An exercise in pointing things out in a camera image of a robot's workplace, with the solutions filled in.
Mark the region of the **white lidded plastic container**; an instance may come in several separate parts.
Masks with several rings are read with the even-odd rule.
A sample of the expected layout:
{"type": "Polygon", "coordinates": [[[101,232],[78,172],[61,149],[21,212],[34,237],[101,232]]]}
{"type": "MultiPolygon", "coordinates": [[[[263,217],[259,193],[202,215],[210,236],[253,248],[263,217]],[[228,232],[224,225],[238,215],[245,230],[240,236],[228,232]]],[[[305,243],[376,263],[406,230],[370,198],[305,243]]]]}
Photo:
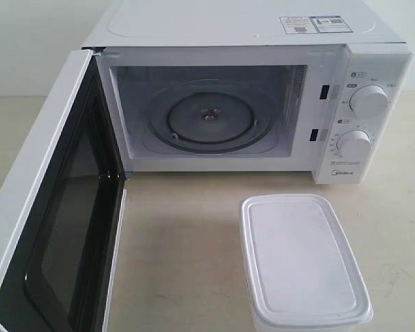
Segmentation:
{"type": "Polygon", "coordinates": [[[357,261],[324,197],[253,196],[240,215],[256,331],[352,331],[372,320],[357,261]]]}

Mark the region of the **white microwave door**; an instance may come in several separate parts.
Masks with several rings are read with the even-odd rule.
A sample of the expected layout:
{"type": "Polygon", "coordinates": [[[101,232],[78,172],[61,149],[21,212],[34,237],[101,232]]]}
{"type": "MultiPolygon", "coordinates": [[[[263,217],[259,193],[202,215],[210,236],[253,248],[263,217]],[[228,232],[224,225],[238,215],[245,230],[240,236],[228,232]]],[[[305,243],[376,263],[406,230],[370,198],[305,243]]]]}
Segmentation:
{"type": "Polygon", "coordinates": [[[106,331],[125,194],[98,54],[74,51],[0,189],[0,331],[106,331]]]}

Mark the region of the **white microwave oven body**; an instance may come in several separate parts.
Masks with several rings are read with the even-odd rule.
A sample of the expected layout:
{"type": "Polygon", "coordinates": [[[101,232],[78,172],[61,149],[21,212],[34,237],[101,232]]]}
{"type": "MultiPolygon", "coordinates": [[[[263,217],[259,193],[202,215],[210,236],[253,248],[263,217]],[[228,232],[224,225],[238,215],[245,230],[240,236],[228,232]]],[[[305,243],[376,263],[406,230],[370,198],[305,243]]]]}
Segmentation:
{"type": "Polygon", "coordinates": [[[363,182],[412,59],[409,46],[362,1],[117,1],[85,39],[98,70],[124,170],[309,172],[317,184],[363,182]],[[279,17],[339,15],[352,33],[288,35],[279,17]],[[270,131],[222,154],[169,146],[149,128],[147,105],[192,80],[257,88],[275,105],[270,131]],[[349,100],[377,85],[388,108],[357,118],[349,100]],[[362,160],[336,147],[365,132],[362,160]]]}

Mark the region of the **lower white control knob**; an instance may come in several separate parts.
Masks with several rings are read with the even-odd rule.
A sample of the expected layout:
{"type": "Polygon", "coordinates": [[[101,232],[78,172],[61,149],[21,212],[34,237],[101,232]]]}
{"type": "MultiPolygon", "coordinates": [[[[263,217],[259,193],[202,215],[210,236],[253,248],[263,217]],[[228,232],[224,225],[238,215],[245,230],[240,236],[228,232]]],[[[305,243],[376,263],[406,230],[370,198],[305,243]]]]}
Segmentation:
{"type": "Polygon", "coordinates": [[[340,136],[336,147],[344,159],[362,160],[371,150],[371,141],[365,132],[354,130],[340,136]]]}

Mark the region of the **white control knob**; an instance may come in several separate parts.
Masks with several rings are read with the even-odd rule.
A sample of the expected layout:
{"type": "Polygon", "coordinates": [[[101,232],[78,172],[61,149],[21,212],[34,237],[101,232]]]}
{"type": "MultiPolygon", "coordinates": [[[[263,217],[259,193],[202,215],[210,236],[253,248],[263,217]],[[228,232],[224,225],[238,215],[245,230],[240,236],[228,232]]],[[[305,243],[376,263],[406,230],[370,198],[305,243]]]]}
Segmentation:
{"type": "Polygon", "coordinates": [[[336,147],[344,159],[362,160],[371,150],[371,141],[365,132],[354,130],[340,136],[336,147]]]}
{"type": "Polygon", "coordinates": [[[349,100],[349,106],[355,117],[372,118],[383,113],[390,100],[384,89],[377,85],[358,89],[349,100]]]}

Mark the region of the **upper white control knob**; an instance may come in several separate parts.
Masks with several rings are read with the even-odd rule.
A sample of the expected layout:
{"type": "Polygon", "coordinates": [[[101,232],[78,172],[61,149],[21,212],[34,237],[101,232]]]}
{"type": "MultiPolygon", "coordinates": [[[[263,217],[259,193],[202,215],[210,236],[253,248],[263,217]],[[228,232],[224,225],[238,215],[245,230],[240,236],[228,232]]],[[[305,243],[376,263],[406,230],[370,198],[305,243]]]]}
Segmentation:
{"type": "Polygon", "coordinates": [[[377,85],[358,89],[349,100],[349,106],[355,117],[372,118],[383,113],[390,100],[384,89],[377,85]]]}

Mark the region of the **white blue warning sticker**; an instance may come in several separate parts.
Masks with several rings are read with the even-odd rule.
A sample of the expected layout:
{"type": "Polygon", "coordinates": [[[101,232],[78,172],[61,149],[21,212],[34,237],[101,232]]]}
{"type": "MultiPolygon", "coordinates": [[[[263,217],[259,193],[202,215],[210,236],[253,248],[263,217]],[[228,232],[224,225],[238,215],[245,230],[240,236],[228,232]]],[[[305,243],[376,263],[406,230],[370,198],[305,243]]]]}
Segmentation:
{"type": "Polygon", "coordinates": [[[353,30],[339,15],[279,17],[288,35],[352,33],[353,30]]]}

